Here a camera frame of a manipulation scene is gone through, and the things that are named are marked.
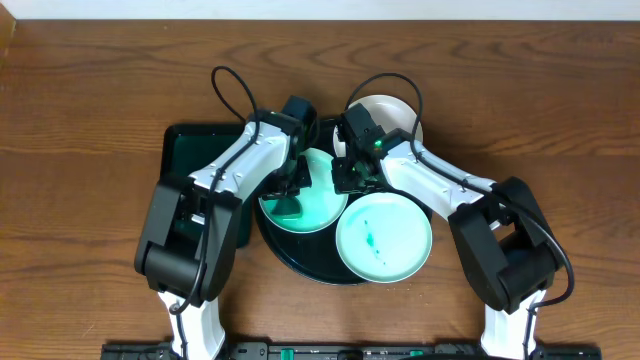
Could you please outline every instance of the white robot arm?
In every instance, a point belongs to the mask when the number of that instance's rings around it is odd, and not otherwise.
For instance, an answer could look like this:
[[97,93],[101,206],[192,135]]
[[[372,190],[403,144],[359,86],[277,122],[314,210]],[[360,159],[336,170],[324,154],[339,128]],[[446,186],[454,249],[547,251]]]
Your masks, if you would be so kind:
[[[199,244],[203,241],[209,244],[198,296],[181,315],[171,316],[176,335],[172,349],[177,354],[191,360],[213,360],[224,343],[217,297],[233,263],[234,227],[240,205],[259,187],[267,189],[261,195],[278,198],[295,195],[300,187],[310,185],[300,152],[306,146],[309,118],[315,117],[315,110],[296,99],[297,107],[285,106],[282,113],[254,116],[234,145],[213,163],[192,173],[189,179],[161,179],[156,187],[135,265],[147,277],[149,286],[160,293],[168,309],[181,305],[187,298],[196,279],[198,261],[202,259]],[[234,159],[240,149],[256,138],[255,119],[260,119],[257,140]],[[482,194],[416,161],[408,134],[399,130],[385,134],[361,105],[342,115],[339,131],[347,143],[347,157],[335,159],[332,164],[336,191],[367,193],[392,187],[410,194],[448,220],[467,280],[487,304],[483,349],[491,356],[522,359],[527,309],[532,302],[541,300],[560,266],[553,251],[542,243],[540,234]],[[420,143],[415,143],[415,147],[431,164],[455,178],[466,179],[488,192],[533,201],[529,208],[542,218],[533,196],[521,181],[512,178],[497,184],[478,178],[436,157]],[[233,161],[226,164],[220,181],[210,191],[216,171],[229,159]],[[214,201],[209,238],[178,245],[183,238],[174,236],[174,224],[187,219],[204,225],[203,201]],[[516,231],[498,243],[492,230],[510,222],[516,223]],[[533,351],[533,331],[528,342]]]

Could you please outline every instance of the white bowl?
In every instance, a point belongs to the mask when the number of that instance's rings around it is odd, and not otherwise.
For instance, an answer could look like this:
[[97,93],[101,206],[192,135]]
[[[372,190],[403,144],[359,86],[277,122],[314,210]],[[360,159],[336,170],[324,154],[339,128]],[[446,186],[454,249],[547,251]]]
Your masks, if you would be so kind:
[[[376,125],[382,126],[382,129],[389,133],[394,129],[400,128],[411,133],[413,124],[416,121],[416,113],[404,101],[388,95],[371,95],[358,99],[349,105],[362,104]],[[416,131],[416,140],[422,142],[422,125],[418,124]],[[338,140],[338,127],[333,129],[333,150],[337,157],[346,155],[344,142]]]
[[390,283],[415,274],[427,261],[431,225],[422,209],[393,193],[354,201],[342,213],[336,247],[345,265],[363,279]]

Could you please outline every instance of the white wall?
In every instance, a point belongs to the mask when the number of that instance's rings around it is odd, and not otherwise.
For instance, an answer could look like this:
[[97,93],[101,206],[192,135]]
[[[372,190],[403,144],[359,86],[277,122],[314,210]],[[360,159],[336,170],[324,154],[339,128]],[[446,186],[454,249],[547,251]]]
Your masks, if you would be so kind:
[[0,0],[17,19],[640,20],[640,0]]

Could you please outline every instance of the white arm segment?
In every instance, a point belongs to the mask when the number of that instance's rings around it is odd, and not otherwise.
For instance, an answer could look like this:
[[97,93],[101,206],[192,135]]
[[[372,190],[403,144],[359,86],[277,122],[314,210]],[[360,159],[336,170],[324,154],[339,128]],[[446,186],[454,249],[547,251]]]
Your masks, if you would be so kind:
[[[405,191],[423,204],[431,208],[445,220],[453,214],[461,204],[473,203],[482,195],[436,174],[416,160],[409,142],[405,141],[389,151],[380,162],[384,175],[393,188]],[[481,189],[491,191],[491,184],[495,181],[473,176],[427,151],[419,142],[415,142],[416,150],[429,163],[459,179],[467,181]]]
[[[415,142],[415,146],[416,150],[422,153],[422,156],[429,163],[437,166],[440,170],[446,171],[458,179],[467,179],[470,184],[491,191],[493,180],[479,178],[456,168],[433,155],[418,141]],[[417,161],[408,141],[391,149],[381,164],[389,185],[415,196],[445,220],[461,204],[471,204],[483,196],[475,191],[463,189],[460,185],[443,178]],[[498,222],[490,225],[494,230],[499,226]],[[520,308],[511,315],[504,311],[495,311],[485,305],[485,330],[481,343],[487,354],[507,359],[522,359],[524,357],[522,341],[526,331],[527,309],[531,303],[542,300],[544,294],[545,291],[533,293],[520,303]],[[531,324],[529,337],[530,353],[536,347],[533,340],[534,328],[535,317]]]
[[[255,127],[255,122],[248,123],[242,136],[220,157],[205,168],[189,175],[195,179],[195,184],[209,189],[216,169],[249,142]],[[230,191],[242,201],[247,200],[267,175],[284,164],[289,153],[289,140],[289,136],[279,127],[260,123],[258,140],[227,167],[225,174],[216,185],[216,192]]]
[[[171,294],[168,291],[158,293],[160,299],[169,310],[173,304],[182,304],[183,298]],[[211,302],[205,301],[201,307],[189,305],[182,313],[182,328],[187,339],[187,351],[189,359],[212,360],[215,359],[224,344],[225,332],[220,325],[218,316],[218,299]],[[171,349],[182,356],[182,341],[180,340],[178,321],[176,316],[170,316],[173,329],[173,342]]]
[[[250,141],[254,132],[255,123],[248,123],[242,136],[220,157],[205,168],[189,175],[195,179],[194,183],[209,189],[216,169],[222,166],[233,154],[240,151]],[[246,201],[262,183],[262,180],[285,163],[289,152],[289,140],[289,136],[284,134],[280,128],[260,123],[258,140],[227,167],[225,174],[216,185],[216,192],[229,191],[243,202]],[[204,219],[199,216],[194,216],[192,220],[204,224]],[[183,298],[169,292],[159,295],[167,309],[176,301],[180,304],[184,301]],[[199,308],[189,305],[181,316],[189,359],[215,359],[225,338],[218,314],[218,299],[205,301]],[[171,347],[176,354],[182,355],[182,341],[178,332],[177,318],[176,316],[170,316],[170,318],[174,334]]]
[[[505,359],[523,359],[524,347],[522,341],[527,328],[527,316],[529,306],[539,302],[544,297],[546,290],[538,290],[520,303],[520,308],[509,315],[504,311],[495,311],[485,305],[484,332],[480,344],[482,349],[491,356]],[[536,348],[533,339],[533,330],[536,327],[536,317],[531,320],[531,333],[529,335],[529,355]]]

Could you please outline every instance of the wooden table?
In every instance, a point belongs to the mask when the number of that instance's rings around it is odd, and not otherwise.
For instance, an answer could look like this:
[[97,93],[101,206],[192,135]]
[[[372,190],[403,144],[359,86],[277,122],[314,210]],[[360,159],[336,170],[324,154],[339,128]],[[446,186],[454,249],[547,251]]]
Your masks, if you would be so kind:
[[[640,356],[640,25],[22,21],[0,73],[3,359],[96,359],[107,341],[171,336],[133,256],[165,128],[236,121],[209,83],[218,64],[263,106],[296,94],[321,114],[372,74],[415,79],[427,147],[480,176],[524,179],[570,254],[575,294],[541,312],[537,336]],[[248,113],[241,88],[222,86]],[[363,95],[374,93],[415,104],[399,81]],[[482,303],[448,226],[433,228],[417,275],[334,287],[289,270],[254,226],[221,297],[223,325],[290,342],[478,339]]]

